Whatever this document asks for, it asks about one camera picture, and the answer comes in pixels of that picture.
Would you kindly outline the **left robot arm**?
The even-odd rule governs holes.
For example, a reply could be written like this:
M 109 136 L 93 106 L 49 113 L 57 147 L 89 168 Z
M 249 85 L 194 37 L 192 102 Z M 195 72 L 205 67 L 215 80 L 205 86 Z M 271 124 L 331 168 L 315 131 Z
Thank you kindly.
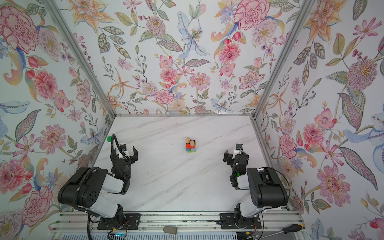
M 90 217 L 100 218 L 102 224 L 112 229 L 123 227 L 129 222 L 123 207 L 103 197 L 101 192 L 126 194 L 131 184 L 132 164 L 138 160 L 136 148 L 129 156 L 126 145 L 120 145 L 111 153 L 111 173 L 99 167 L 79 168 L 60 189 L 58 202 L 86 212 Z

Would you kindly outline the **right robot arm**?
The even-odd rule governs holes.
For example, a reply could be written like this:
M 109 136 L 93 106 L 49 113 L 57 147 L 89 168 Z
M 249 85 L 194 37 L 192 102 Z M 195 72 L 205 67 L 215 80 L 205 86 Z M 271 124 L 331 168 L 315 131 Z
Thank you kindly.
M 267 209 L 286 206 L 289 195 L 278 173 L 271 168 L 249 168 L 249 155 L 237 149 L 224 153 L 223 161 L 231 167 L 230 183 L 236 190 L 247 190 L 250 196 L 237 203 L 232 213 L 220 214 L 223 230 L 254 230 L 262 228 L 259 215 Z

